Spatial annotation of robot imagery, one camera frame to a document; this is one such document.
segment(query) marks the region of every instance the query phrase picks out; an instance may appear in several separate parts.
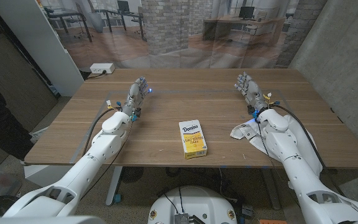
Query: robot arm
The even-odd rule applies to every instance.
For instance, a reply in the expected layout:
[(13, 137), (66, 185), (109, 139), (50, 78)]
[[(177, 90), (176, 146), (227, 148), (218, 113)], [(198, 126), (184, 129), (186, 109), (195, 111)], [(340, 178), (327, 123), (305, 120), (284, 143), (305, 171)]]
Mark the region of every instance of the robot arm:
[(140, 116), (146, 94), (144, 77), (131, 85), (122, 112), (117, 111), (102, 124), (88, 152), (56, 183), (21, 197), (5, 214), (6, 217), (65, 217), (73, 215), (85, 190), (102, 164), (117, 156), (127, 138), (126, 128)]
[(321, 164), (300, 124), (271, 109), (245, 72), (239, 75), (235, 87), (245, 96), (249, 108), (255, 109), (256, 119), (247, 124), (258, 133), (254, 138), (261, 141), (251, 139), (251, 143), (283, 164), (307, 224), (358, 221), (358, 202), (333, 192), (320, 181)]

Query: desk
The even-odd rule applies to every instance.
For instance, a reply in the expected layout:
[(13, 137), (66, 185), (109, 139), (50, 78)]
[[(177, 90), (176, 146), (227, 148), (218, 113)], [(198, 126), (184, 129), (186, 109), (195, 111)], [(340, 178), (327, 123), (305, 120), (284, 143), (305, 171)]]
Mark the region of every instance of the desk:
[(233, 15), (205, 19), (203, 24), (203, 40), (214, 40), (215, 38), (227, 36), (230, 33), (232, 24), (249, 24), (256, 26), (266, 26), (269, 24), (274, 24), (275, 28), (268, 43), (269, 46), (273, 46), (278, 42), (278, 39), (280, 38), (280, 33), (283, 29), (284, 22), (285, 17), (262, 20), (260, 22), (254, 20), (242, 20), (238, 16), (234, 17)]
[(67, 30), (65, 21), (63, 20), (63, 17), (64, 16), (81, 16), (82, 22), (84, 23), (84, 27), (86, 30), (86, 35), (88, 35), (89, 41), (92, 42), (91, 34), (90, 34), (90, 32), (88, 30), (88, 26), (86, 25), (86, 22), (85, 22), (85, 20), (86, 20), (85, 16), (82, 15), (82, 13), (79, 13), (79, 12), (71, 10), (71, 9), (62, 9), (61, 12), (57, 12), (57, 13), (48, 13), (47, 12), (47, 15), (49, 18), (58, 18), (59, 17), (60, 22), (62, 22), (62, 26), (65, 29), (66, 34), (68, 34), (68, 30)]
[(113, 10), (107, 10), (107, 9), (97, 9), (98, 12), (103, 12), (106, 15), (106, 19), (107, 19), (107, 23), (109, 25), (109, 29), (110, 32), (112, 32), (111, 30), (111, 24), (110, 24), (110, 19), (109, 19), (109, 12), (111, 14), (116, 14), (116, 15), (120, 15), (121, 19), (122, 19), (122, 25), (124, 26), (124, 29), (127, 30), (127, 27), (125, 26), (125, 21), (124, 21), (124, 16), (130, 16), (130, 17), (135, 17), (139, 19), (139, 27), (140, 27), (140, 34), (142, 36), (142, 40), (147, 41), (147, 39), (144, 37), (143, 35), (143, 25), (142, 25), (142, 18), (143, 16), (141, 16), (140, 14), (131, 14), (131, 13), (125, 13), (125, 12), (116, 12)]
[[(87, 80), (80, 87), (25, 161), (48, 165), (76, 162), (83, 152), (84, 136), (105, 100), (123, 103), (129, 86), (143, 75), (154, 92), (145, 99), (142, 116), (133, 124), (114, 162), (116, 168), (272, 167), (269, 158), (251, 143), (230, 137), (235, 126), (252, 119), (244, 97), (233, 87), (243, 71), (252, 75), (262, 90), (276, 90), (273, 101), (281, 95), (285, 98), (284, 105), (288, 104), (313, 135), (328, 168), (358, 169), (358, 140), (305, 78), (289, 69), (116, 69), (112, 75)], [(108, 117), (101, 118), (93, 135)], [(191, 119), (200, 121), (208, 153), (186, 160), (178, 123)]]

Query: window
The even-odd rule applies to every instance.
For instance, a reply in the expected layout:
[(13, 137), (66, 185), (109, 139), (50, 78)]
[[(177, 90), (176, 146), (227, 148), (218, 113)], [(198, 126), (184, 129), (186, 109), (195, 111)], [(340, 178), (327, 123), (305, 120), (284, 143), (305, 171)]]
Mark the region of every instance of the window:
[(95, 10), (107, 9), (107, 10), (116, 11), (118, 8), (116, 0), (90, 0), (90, 1), (91, 1), (93, 8)]

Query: brick column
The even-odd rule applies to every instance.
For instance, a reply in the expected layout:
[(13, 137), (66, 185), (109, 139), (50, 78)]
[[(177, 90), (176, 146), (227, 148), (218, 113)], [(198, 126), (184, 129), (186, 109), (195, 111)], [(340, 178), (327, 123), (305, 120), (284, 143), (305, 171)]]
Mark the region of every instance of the brick column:
[(276, 68), (289, 66), (326, 2), (327, 0), (299, 0), (282, 51), (277, 58)]
[(188, 48), (189, 0), (142, 0), (150, 55)]
[(190, 35), (202, 33), (204, 19), (211, 18), (212, 5), (213, 0), (190, 0)]

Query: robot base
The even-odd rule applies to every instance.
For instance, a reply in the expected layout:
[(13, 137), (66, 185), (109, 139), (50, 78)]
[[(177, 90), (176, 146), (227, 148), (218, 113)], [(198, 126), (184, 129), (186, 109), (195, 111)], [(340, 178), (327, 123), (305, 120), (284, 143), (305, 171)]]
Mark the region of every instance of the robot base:
[[(180, 187), (181, 200), (185, 214), (188, 214), (190, 219), (194, 216), (201, 223), (205, 224), (235, 224), (237, 223), (236, 215), (234, 214), (231, 204), (221, 195), (213, 190), (198, 186), (184, 186)], [(175, 188), (165, 195), (172, 201), (178, 209), (179, 214), (182, 214), (182, 206), (180, 203), (179, 188)], [(172, 203), (162, 195), (157, 199), (150, 209), (148, 224), (174, 224), (175, 215), (177, 211)], [(189, 221), (178, 221), (175, 223), (185, 224)]]

